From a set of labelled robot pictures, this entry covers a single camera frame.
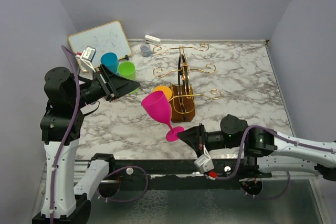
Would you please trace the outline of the green plastic wine glass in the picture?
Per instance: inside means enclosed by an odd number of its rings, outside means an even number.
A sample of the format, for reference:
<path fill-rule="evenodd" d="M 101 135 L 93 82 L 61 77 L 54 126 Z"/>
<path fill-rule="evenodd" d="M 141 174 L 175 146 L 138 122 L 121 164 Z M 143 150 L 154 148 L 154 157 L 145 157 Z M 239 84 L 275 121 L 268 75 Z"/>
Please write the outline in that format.
<path fill-rule="evenodd" d="M 129 61 L 122 62 L 118 65 L 118 74 L 120 77 L 135 81 L 135 65 Z"/>

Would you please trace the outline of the blue plastic wine glass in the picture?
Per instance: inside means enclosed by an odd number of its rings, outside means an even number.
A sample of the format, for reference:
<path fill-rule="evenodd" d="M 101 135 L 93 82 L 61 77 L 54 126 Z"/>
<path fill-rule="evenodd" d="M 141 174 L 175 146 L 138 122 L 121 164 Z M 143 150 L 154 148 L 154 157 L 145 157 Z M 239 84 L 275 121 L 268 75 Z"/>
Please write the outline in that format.
<path fill-rule="evenodd" d="M 105 65 L 114 74 L 118 73 L 119 59 L 117 55 L 113 52 L 108 52 L 104 54 L 100 59 L 101 64 Z"/>

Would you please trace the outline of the magenta plastic wine glass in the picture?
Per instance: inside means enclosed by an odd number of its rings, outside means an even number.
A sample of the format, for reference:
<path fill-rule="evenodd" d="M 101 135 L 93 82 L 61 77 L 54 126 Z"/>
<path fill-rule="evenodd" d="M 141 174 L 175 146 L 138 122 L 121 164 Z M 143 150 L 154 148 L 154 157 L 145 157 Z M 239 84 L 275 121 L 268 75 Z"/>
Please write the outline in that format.
<path fill-rule="evenodd" d="M 172 108 L 163 91 L 159 90 L 148 94 L 141 101 L 141 105 L 153 120 L 169 127 L 170 130 L 165 137 L 168 142 L 175 142 L 179 139 L 177 134 L 183 132 L 184 128 L 172 126 Z"/>

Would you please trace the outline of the yellow plastic wine glass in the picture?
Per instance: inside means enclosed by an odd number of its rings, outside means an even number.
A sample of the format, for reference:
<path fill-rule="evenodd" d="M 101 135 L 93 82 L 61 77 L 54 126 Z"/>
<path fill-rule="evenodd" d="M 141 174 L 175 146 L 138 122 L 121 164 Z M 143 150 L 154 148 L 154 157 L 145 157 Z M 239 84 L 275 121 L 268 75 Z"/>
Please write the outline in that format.
<path fill-rule="evenodd" d="M 157 86 L 153 91 L 162 91 L 168 100 L 172 97 L 172 90 L 168 86 Z"/>

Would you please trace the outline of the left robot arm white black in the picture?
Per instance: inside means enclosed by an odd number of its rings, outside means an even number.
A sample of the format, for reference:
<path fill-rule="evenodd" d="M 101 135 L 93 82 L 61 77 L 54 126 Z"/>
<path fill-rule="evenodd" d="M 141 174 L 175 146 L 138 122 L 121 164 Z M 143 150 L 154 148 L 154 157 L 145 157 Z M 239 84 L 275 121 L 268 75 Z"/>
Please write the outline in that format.
<path fill-rule="evenodd" d="M 85 115 L 81 109 L 99 99 L 118 99 L 140 87 L 140 83 L 117 76 L 100 65 L 91 80 L 65 67 L 45 75 L 48 97 L 41 120 L 41 140 L 46 153 L 46 191 L 42 209 L 32 223 L 87 223 L 91 199 L 103 179 L 115 175 L 112 154 L 95 154 L 85 174 L 74 182 L 76 151 Z"/>

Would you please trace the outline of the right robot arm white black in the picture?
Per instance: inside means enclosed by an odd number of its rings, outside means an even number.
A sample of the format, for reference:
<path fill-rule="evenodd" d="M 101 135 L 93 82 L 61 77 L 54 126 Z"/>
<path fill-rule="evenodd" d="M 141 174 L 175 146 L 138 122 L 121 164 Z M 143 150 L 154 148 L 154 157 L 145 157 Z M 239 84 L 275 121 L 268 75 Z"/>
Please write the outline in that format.
<path fill-rule="evenodd" d="M 195 151 L 197 170 L 212 179 L 252 178 L 281 171 L 318 174 L 335 181 L 335 142 L 285 135 L 260 125 L 248 125 L 231 114 L 222 118 L 219 131 L 206 132 L 200 124 L 177 135 Z M 234 169 L 220 175 L 210 151 L 235 147 L 238 154 Z"/>

